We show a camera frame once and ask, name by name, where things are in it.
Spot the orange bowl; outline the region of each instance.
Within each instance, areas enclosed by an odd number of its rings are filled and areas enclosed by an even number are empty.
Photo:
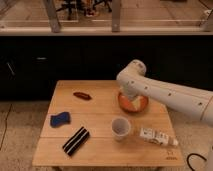
[[[131,113],[137,113],[143,111],[149,103],[149,99],[146,96],[138,96],[133,101],[130,101],[121,92],[118,93],[118,102],[120,107]]]

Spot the sponge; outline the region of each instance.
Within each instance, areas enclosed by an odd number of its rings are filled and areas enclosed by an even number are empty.
[[[71,156],[90,136],[89,131],[81,127],[64,145],[63,150]]]
[[[63,124],[69,124],[70,123],[70,114],[69,112],[62,112],[58,115],[51,115],[50,118],[50,125],[51,127],[58,127]]]

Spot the floor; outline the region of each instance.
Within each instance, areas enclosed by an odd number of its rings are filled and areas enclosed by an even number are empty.
[[[33,167],[32,159],[36,144],[44,123],[49,101],[14,101],[0,102],[0,171],[51,171],[51,167]],[[184,114],[168,109],[169,115],[179,140],[184,161],[189,153],[199,153],[207,157],[213,142],[213,128],[194,121]],[[202,170],[204,162],[192,158],[192,166]],[[62,168],[64,171],[144,171],[151,168],[103,168],[77,167]],[[162,171],[189,171],[183,167],[162,168]]]
[[[56,9],[61,1],[54,0]],[[204,11],[212,7],[211,0],[121,0],[121,26],[198,26],[205,19]],[[99,15],[86,18],[73,10],[67,20],[67,10],[58,12],[63,26],[110,26],[111,13],[102,4]],[[16,0],[9,10],[0,13],[0,27],[48,26],[42,0]]]

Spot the cabinet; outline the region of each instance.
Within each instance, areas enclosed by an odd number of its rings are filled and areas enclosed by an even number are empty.
[[[213,37],[0,37],[0,100],[50,99],[57,80],[113,80],[132,59],[146,76],[213,91]]]

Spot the blue sponge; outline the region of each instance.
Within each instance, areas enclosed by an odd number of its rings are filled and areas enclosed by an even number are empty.
[[[68,124],[70,123],[70,114],[69,112],[62,112],[59,113],[58,115],[51,115],[50,118],[50,125],[52,127],[58,127],[63,124]]]

